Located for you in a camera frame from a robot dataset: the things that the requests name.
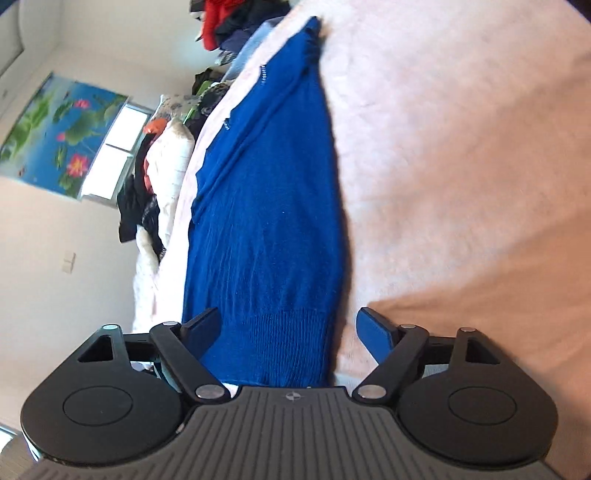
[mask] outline white wall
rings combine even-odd
[[[0,118],[22,83],[50,55],[60,39],[62,0],[20,0],[19,25],[25,51],[0,77]]]
[[[217,56],[195,42],[198,33],[189,0],[64,0],[65,45],[191,80],[189,87]]]
[[[129,53],[98,54],[69,43],[56,48],[60,17],[48,5],[59,8],[59,0],[25,1],[38,7],[25,20],[37,21],[38,37],[12,76],[0,79],[0,88],[5,82],[11,90],[0,117],[0,141],[52,71],[131,95],[151,108],[162,93],[190,90],[192,70],[188,77],[168,75],[154,65],[121,60],[133,56]],[[105,3],[120,6],[128,0]],[[131,329],[137,248],[119,243],[118,224],[115,209],[0,178],[0,423],[18,428],[29,393],[100,325],[115,322]],[[65,251],[77,254],[72,275],[60,269]]]

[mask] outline pink lotus flower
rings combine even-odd
[[[76,108],[82,108],[82,109],[86,110],[87,108],[90,108],[90,102],[88,100],[81,99],[81,100],[75,101],[74,106]]]
[[[79,153],[75,153],[72,155],[72,159],[66,167],[67,174],[70,177],[79,179],[83,177],[84,174],[88,171],[88,164],[88,157],[84,157]]]

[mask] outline triangular opening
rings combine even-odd
[[[471,364],[498,365],[500,362],[477,340],[469,339],[466,351],[466,362]]]
[[[108,362],[113,360],[113,346],[111,337],[103,335],[78,359],[84,364],[90,362]]]

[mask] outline light switch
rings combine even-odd
[[[61,262],[61,271],[71,274],[74,270],[74,262],[76,261],[76,254],[74,252],[66,251],[64,259]]]

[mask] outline logo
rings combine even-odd
[[[302,399],[302,396],[298,392],[289,392],[286,396],[286,399],[289,401],[296,402]]]

